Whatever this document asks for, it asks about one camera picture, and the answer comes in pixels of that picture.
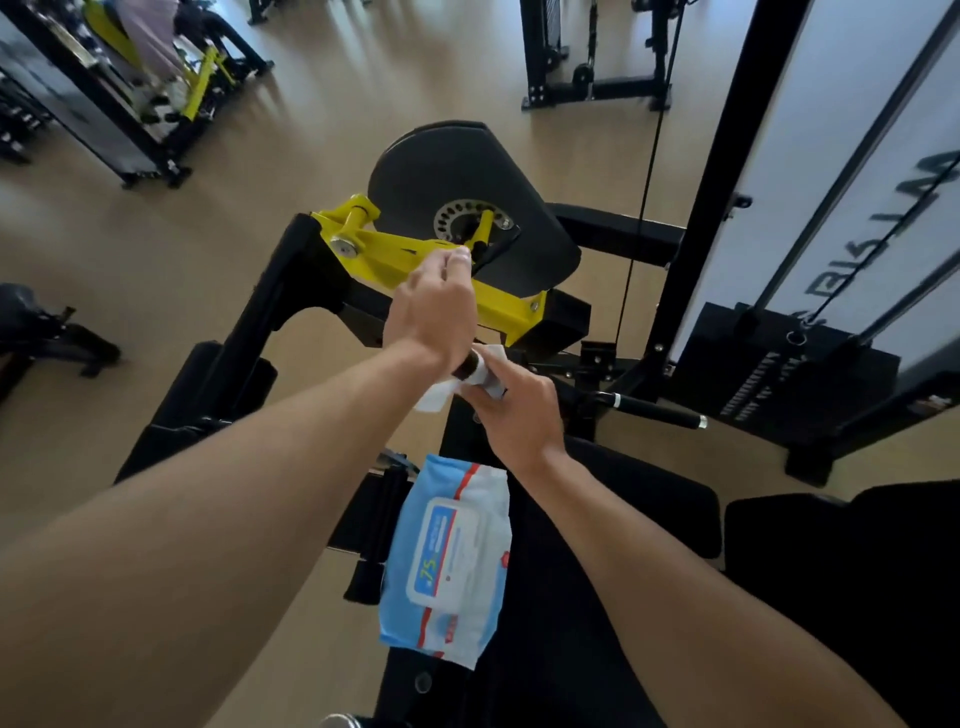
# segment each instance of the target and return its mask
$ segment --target hand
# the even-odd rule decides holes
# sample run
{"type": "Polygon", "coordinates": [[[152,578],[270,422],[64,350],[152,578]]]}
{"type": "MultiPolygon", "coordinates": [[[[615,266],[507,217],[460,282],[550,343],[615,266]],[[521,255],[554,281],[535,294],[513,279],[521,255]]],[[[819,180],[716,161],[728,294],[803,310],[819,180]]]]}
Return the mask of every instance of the hand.
{"type": "Polygon", "coordinates": [[[383,346],[409,341],[423,348],[437,377],[463,364],[477,329],[477,301],[467,248],[434,251],[394,291],[383,346]]]}
{"type": "Polygon", "coordinates": [[[526,488],[565,456],[564,423],[557,389],[548,376],[537,376],[511,361],[484,356],[487,368],[507,388],[495,400],[482,387],[462,386],[460,396],[476,410],[487,439],[500,461],[526,488]]]}

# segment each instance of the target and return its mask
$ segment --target handle grip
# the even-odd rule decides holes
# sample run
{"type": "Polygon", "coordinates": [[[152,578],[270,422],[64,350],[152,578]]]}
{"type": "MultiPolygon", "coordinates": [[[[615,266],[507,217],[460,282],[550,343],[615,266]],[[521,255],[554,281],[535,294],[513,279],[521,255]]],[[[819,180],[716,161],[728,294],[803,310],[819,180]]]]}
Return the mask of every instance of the handle grip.
{"type": "Polygon", "coordinates": [[[657,422],[688,429],[703,429],[707,426],[707,418],[704,415],[661,407],[658,404],[638,400],[634,397],[626,397],[615,392],[594,392],[593,398],[600,404],[647,420],[656,420],[657,422]]]}

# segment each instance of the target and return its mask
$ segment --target forearm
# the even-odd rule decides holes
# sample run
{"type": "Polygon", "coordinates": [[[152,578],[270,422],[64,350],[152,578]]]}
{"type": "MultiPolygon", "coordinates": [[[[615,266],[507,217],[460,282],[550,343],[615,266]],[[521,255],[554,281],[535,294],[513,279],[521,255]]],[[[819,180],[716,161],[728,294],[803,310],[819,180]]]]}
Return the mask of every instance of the forearm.
{"type": "Polygon", "coordinates": [[[565,455],[519,476],[670,726],[902,726],[849,666],[565,455]]]}
{"type": "Polygon", "coordinates": [[[202,724],[436,374],[401,342],[11,547],[0,723],[202,724]]]}

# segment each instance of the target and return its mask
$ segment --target bolt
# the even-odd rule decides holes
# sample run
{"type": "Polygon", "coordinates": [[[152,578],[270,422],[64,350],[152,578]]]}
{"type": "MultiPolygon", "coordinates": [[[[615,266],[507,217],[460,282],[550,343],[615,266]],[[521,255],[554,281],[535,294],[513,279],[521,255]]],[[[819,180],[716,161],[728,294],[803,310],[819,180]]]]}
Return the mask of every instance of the bolt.
{"type": "Polygon", "coordinates": [[[414,690],[416,690],[421,695],[425,695],[430,692],[430,688],[433,687],[433,678],[430,677],[429,672],[421,672],[417,677],[414,678],[414,690]]]}
{"type": "Polygon", "coordinates": [[[330,247],[340,257],[357,257],[356,246],[340,235],[334,235],[330,238],[330,247]]]}

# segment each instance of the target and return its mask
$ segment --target cable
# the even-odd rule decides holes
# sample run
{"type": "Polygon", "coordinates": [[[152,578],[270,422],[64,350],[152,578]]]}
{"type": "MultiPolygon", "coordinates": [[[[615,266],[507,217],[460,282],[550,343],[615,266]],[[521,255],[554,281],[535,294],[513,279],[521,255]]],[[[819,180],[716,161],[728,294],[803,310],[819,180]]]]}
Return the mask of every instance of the cable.
{"type": "Polygon", "coordinates": [[[850,287],[850,284],[853,283],[853,279],[856,278],[857,274],[860,271],[862,271],[864,268],[866,268],[868,265],[870,265],[872,262],[874,262],[876,257],[887,249],[887,243],[889,242],[890,238],[892,238],[894,235],[900,232],[900,229],[903,228],[903,226],[906,224],[908,220],[912,221],[915,210],[920,208],[921,205],[925,203],[926,199],[931,194],[933,194],[933,190],[935,190],[937,187],[940,186],[941,183],[943,183],[943,181],[953,171],[953,168],[957,166],[957,163],[960,163],[960,154],[958,154],[956,158],[953,160],[953,162],[950,163],[949,167],[947,167],[946,169],[944,169],[943,172],[937,175],[937,178],[934,181],[934,183],[930,187],[928,187],[926,190],[924,190],[924,194],[920,196],[917,202],[915,202],[910,207],[910,209],[908,209],[906,213],[897,221],[897,223],[887,232],[887,234],[884,235],[876,245],[874,245],[874,248],[870,251],[867,257],[865,257],[863,260],[861,260],[857,264],[857,266],[851,271],[850,275],[847,276],[844,279],[844,281],[837,287],[837,289],[829,295],[827,300],[821,303],[820,307],[816,311],[814,311],[805,319],[803,319],[802,326],[804,326],[805,328],[809,328],[813,326],[814,322],[818,318],[820,318],[820,315],[824,312],[824,309],[826,309],[827,306],[833,303],[833,301],[836,300],[837,296],[839,296],[841,293],[846,291],[847,288],[850,287]]]}
{"type": "MultiPolygon", "coordinates": [[[[677,58],[677,44],[680,40],[680,27],[684,24],[684,5],[680,5],[680,12],[677,14],[677,27],[673,31],[673,48],[670,49],[670,61],[666,67],[666,76],[663,83],[666,86],[664,95],[670,92],[670,78],[673,76],[673,61],[677,58]]],[[[637,232],[643,228],[643,213],[647,208],[647,197],[650,194],[650,179],[654,174],[654,161],[657,158],[657,147],[660,144],[660,129],[663,126],[663,115],[666,109],[660,109],[660,116],[657,117],[657,130],[654,132],[654,148],[650,152],[650,164],[647,166],[647,180],[643,185],[643,199],[640,201],[640,216],[637,220],[637,232]]],[[[623,301],[620,303],[620,318],[616,322],[616,336],[613,338],[613,345],[620,343],[620,329],[623,327],[623,313],[627,309],[627,294],[630,293],[630,281],[634,276],[634,262],[630,261],[627,268],[627,284],[623,287],[623,301]]]]}

